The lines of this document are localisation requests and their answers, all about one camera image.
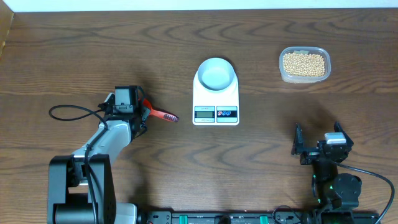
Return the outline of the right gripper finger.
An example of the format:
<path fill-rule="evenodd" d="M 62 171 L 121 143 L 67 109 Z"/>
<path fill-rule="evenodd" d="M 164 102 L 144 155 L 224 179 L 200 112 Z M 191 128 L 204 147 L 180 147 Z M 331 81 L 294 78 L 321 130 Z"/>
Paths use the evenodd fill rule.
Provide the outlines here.
<path fill-rule="evenodd" d="M 354 142 L 353 142 L 352 139 L 346 134 L 346 132 L 343 130 L 343 128 L 341 127 L 341 125 L 340 125 L 340 123 L 339 123 L 338 121 L 336 121 L 336 122 L 334 123 L 333 128 L 334 128 L 334 131 L 335 131 L 336 133 L 342 133 L 342 134 L 343 134 L 343 136 L 344 136 L 345 139 L 346 139 L 346 144 L 347 144 L 348 146 L 354 146 Z"/>
<path fill-rule="evenodd" d="M 292 145 L 291 155 L 299 155 L 303 152 L 302 128 L 297 123 L 295 126 L 295 137 Z"/>

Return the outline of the red plastic measuring scoop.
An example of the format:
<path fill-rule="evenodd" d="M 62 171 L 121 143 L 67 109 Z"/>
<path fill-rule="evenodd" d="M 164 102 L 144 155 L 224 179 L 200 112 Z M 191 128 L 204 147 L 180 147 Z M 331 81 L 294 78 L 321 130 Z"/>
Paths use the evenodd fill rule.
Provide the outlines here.
<path fill-rule="evenodd" d="M 140 101 L 142 102 L 143 109 L 144 109 L 144 112 L 142 115 L 143 122 L 145 122 L 149 116 L 155 116 L 157 118 L 160 118 L 160 119 L 163 119 L 166 121 L 170 121 L 170 122 L 175 122 L 175 123 L 179 121 L 179 117 L 172 113 L 154 109 L 152 107 L 151 103 L 147 99 L 140 99 Z"/>

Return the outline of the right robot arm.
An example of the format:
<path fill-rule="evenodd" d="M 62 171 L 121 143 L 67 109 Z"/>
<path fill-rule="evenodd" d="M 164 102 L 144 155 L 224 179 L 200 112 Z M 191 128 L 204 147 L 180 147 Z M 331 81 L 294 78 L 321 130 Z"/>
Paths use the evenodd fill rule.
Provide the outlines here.
<path fill-rule="evenodd" d="M 319 207 L 306 212 L 302 223 L 354 224 L 353 209 L 359 206 L 362 181 L 358 176 L 339 173 L 338 166 L 348 157 L 354 142 L 339 123 L 326 133 L 315 147 L 304 145 L 302 128 L 295 127 L 292 154 L 300 156 L 301 165 L 313 169 L 312 191 Z"/>

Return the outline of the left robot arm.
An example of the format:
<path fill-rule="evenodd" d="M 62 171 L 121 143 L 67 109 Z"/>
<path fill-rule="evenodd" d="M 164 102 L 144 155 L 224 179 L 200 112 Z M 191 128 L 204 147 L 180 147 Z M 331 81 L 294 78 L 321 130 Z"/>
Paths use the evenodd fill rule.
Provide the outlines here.
<path fill-rule="evenodd" d="M 139 223 L 133 203 L 117 202 L 111 166 L 120 152 L 147 131 L 141 86 L 117 86 L 97 111 L 92 137 L 69 156 L 49 163 L 47 223 Z"/>

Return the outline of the white digital kitchen scale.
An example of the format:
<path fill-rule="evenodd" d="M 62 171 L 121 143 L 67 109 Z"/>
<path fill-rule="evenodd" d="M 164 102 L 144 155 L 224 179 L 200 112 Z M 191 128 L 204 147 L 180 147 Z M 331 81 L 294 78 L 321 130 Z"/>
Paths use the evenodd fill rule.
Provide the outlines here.
<path fill-rule="evenodd" d="M 236 126 L 239 124 L 238 78 L 223 91 L 211 91 L 193 80 L 192 123 L 196 126 Z"/>

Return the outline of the pale grey round bowl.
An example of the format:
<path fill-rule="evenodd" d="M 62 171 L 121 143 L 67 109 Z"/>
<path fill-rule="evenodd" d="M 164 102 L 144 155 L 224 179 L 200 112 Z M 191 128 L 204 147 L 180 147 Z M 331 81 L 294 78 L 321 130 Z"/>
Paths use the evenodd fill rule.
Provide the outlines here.
<path fill-rule="evenodd" d="M 211 91 L 223 91 L 236 79 L 233 66 L 223 58 L 209 58 L 197 70 L 198 81 Z"/>

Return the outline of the soybeans in container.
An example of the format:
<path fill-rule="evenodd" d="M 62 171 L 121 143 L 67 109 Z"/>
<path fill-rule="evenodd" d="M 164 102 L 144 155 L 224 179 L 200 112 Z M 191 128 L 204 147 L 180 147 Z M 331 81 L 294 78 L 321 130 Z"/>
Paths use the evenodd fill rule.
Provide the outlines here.
<path fill-rule="evenodd" d="M 287 53 L 282 57 L 282 64 L 289 75 L 320 77 L 325 74 L 325 60 L 317 54 Z"/>

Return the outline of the clear plastic container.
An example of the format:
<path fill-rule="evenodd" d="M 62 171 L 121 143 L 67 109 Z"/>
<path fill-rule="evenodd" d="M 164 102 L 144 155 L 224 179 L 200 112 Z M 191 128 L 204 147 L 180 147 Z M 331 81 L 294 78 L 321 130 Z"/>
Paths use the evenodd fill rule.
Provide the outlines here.
<path fill-rule="evenodd" d="M 319 47 L 287 47 L 279 55 L 281 78 L 287 83 L 317 83 L 331 73 L 329 53 Z"/>

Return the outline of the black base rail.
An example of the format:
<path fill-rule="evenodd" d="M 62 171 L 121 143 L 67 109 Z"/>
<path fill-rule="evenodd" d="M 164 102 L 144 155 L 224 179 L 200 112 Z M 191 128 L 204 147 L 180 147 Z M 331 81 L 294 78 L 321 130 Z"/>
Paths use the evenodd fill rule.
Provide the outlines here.
<path fill-rule="evenodd" d="M 369 212 L 292 212 L 286 209 L 265 213 L 141 212 L 137 224 L 316 224 L 376 223 L 379 215 Z"/>

